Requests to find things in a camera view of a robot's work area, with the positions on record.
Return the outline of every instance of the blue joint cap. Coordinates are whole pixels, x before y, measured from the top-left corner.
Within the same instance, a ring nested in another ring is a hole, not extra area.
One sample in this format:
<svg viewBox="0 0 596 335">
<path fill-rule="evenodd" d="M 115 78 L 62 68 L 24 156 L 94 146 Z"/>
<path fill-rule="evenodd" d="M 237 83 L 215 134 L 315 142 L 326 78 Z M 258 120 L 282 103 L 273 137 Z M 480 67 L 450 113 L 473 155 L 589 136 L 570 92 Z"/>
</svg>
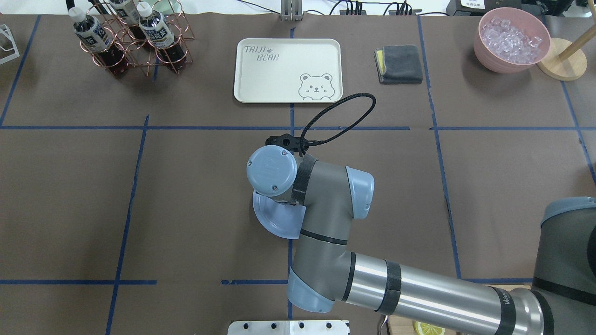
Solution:
<svg viewBox="0 0 596 335">
<path fill-rule="evenodd" d="M 305 311 L 316 313 L 329 312 L 335 303 L 313 290 L 291 268 L 288 276 L 288 300 Z"/>
<path fill-rule="evenodd" d="M 246 175 L 257 193 L 275 197 L 286 192 L 296 179 L 298 167 L 292 153 L 277 145 L 258 148 L 246 164 Z"/>
<path fill-rule="evenodd" d="M 347 179 L 352 193 L 352 212 L 355 219 L 364 219 L 373 202 L 374 177 L 368 172 L 346 166 Z"/>
<path fill-rule="evenodd" d="M 586 208 L 596 208 L 596 198 L 571 197 L 553 201 L 544 210 L 544 218 L 542 218 L 542 222 L 540 222 L 540 227 L 542 227 L 546 220 L 555 215 L 563 214 L 571 210 Z"/>
</svg>

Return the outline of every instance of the gray towel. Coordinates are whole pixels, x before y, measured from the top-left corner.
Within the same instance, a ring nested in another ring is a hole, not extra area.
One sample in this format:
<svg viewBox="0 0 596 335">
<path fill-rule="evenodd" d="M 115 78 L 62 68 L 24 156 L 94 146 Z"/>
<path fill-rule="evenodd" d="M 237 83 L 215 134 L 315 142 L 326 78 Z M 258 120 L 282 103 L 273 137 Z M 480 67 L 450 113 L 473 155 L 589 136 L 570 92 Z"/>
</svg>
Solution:
<svg viewBox="0 0 596 335">
<path fill-rule="evenodd" d="M 377 51 L 383 50 L 383 59 Z M 375 50 L 378 81 L 382 84 L 421 83 L 422 67 L 415 45 L 387 45 Z"/>
</svg>

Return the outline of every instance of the bottle label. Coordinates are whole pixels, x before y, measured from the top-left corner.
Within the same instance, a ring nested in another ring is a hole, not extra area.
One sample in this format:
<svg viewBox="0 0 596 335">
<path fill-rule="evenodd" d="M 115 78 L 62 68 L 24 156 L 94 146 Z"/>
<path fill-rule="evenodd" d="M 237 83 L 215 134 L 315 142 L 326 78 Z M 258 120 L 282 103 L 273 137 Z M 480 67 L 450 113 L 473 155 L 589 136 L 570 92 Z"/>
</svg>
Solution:
<svg viewBox="0 0 596 335">
<path fill-rule="evenodd" d="M 105 51 L 112 42 L 110 35 L 105 32 L 97 20 L 94 20 L 93 27 L 86 32 L 81 33 L 76 30 L 74 32 L 90 52 Z"/>
<path fill-rule="evenodd" d="M 114 7 L 118 16 L 129 26 L 139 24 L 139 12 L 136 10 L 135 3 L 133 0 L 127 0 L 121 4 L 115 4 L 111 2 L 111 6 Z"/>
<path fill-rule="evenodd" d="M 147 34 L 147 37 L 153 42 L 157 48 L 167 48 L 174 44 L 174 34 L 168 28 L 165 20 L 161 20 L 155 27 L 142 27 Z"/>
</svg>

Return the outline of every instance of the metal plate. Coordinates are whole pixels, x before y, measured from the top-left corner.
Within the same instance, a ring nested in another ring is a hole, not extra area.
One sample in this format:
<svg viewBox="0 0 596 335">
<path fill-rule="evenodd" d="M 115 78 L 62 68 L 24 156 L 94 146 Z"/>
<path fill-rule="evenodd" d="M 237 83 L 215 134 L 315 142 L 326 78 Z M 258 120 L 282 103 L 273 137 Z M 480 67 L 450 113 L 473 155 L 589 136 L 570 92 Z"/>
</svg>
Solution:
<svg viewBox="0 0 596 335">
<path fill-rule="evenodd" d="M 236 321 L 228 335 L 349 335 L 350 322 L 345 320 Z"/>
</svg>

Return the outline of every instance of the cable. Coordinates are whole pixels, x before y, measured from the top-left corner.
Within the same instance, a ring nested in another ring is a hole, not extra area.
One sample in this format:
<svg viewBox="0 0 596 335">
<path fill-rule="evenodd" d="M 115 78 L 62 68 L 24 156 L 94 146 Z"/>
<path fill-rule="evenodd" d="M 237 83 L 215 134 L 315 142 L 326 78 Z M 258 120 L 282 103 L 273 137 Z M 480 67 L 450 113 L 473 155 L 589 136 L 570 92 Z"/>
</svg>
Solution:
<svg viewBox="0 0 596 335">
<path fill-rule="evenodd" d="M 447 14 L 445 12 L 428 12 L 428 13 L 419 13 L 419 14 L 416 14 L 416 15 L 426 15 L 426 14 L 443 14 L 443 15 L 449 16 L 449 14 Z"/>
<path fill-rule="evenodd" d="M 350 0 L 339 0 L 339 1 L 337 1 L 335 3 L 335 5 L 333 5 L 333 7 L 331 7 L 331 11 L 329 12 L 329 15 L 332 15 L 333 14 L 333 10 L 336 9 L 337 5 L 341 4 L 342 2 L 345 2 L 346 3 L 346 12 L 348 12 L 350 8 L 349 8 L 349 6 L 348 6 L 347 3 L 348 2 L 349 3 L 352 3 L 352 1 L 350 1 Z"/>
<path fill-rule="evenodd" d="M 322 141 L 307 141 L 305 140 L 305 136 L 306 136 L 306 132 L 312 127 L 312 125 L 321 118 L 321 116 L 325 115 L 328 111 L 334 109 L 335 107 L 349 101 L 355 98 L 359 98 L 359 97 L 367 97 L 370 98 L 372 100 L 371 103 L 371 107 L 369 107 L 369 109 L 360 117 L 360 119 L 356 120 L 356 122 L 354 122 L 353 124 L 351 124 L 350 126 L 348 126 L 346 129 L 340 131 L 339 133 L 333 135 L 332 137 L 329 137 L 328 139 L 322 140 Z M 302 157 L 303 154 L 306 153 L 306 149 L 308 147 L 313 147 L 315 145 L 321 145 L 321 144 L 325 144 L 325 143 L 329 143 L 332 140 L 342 136 L 343 134 L 345 134 L 347 131 L 349 131 L 350 129 L 354 128 L 357 124 L 360 123 L 360 121 L 364 120 L 365 117 L 367 117 L 371 111 L 374 109 L 374 106 L 377 104 L 377 99 L 375 98 L 374 95 L 370 94 L 370 93 L 356 93 L 356 94 L 352 94 L 349 97 L 345 97 L 343 99 L 341 99 L 340 101 L 327 106 L 327 108 L 323 109 L 319 114 L 317 114 L 315 117 L 312 118 L 312 120 L 306 125 L 306 127 L 304 127 L 304 130 L 302 130 L 302 134 L 300 134 L 300 156 Z"/>
<path fill-rule="evenodd" d="M 383 12 L 383 15 L 387 14 L 387 11 L 389 10 L 389 7 L 391 7 L 392 5 L 397 5 L 398 6 L 398 10 L 399 10 L 399 3 L 398 2 L 392 2 L 390 3 L 387 8 L 385 8 L 385 11 Z"/>
<path fill-rule="evenodd" d="M 317 10 L 307 10 L 307 11 L 305 11 L 304 13 L 308 13 L 308 12 L 315 12 L 315 13 L 319 13 L 319 14 L 321 14 L 321 15 L 325 15 L 325 14 L 323 14 L 323 13 L 321 13 L 321 12 L 317 11 Z"/>
<path fill-rule="evenodd" d="M 237 0 L 237 1 L 243 2 L 243 3 L 245 3 L 245 4 L 249 4 L 249 5 L 257 6 L 257 7 L 259 7 L 259 8 L 262 8 L 262 9 L 264 9 L 264 10 L 266 10 L 266 11 L 270 11 L 270 12 L 272 12 L 272 13 L 275 13 L 275 14 L 279 14 L 279 13 L 280 13 L 280 12 L 276 12 L 276 11 L 274 11 L 274 10 L 270 10 L 269 8 L 265 8 L 265 7 L 261 6 L 261 5 L 253 4 L 252 2 L 248 2 L 248 1 L 245 1 L 245 0 Z"/>
</svg>

